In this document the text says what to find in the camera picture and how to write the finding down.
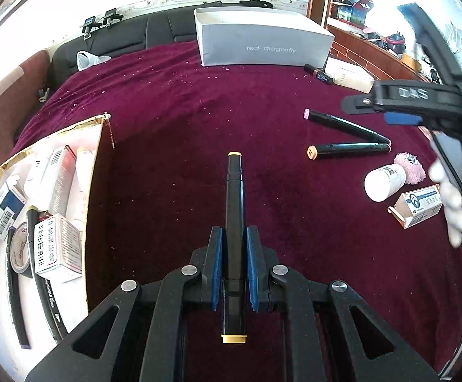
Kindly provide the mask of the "white gloved right hand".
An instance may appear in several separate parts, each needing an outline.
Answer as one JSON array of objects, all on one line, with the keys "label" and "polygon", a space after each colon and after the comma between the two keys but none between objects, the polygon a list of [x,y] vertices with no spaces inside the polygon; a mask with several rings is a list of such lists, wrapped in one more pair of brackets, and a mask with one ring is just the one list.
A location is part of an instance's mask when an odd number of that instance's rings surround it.
[{"label": "white gloved right hand", "polygon": [[439,159],[431,164],[428,174],[431,181],[440,184],[449,242],[452,247],[458,248],[462,245],[462,194],[449,181]]}]

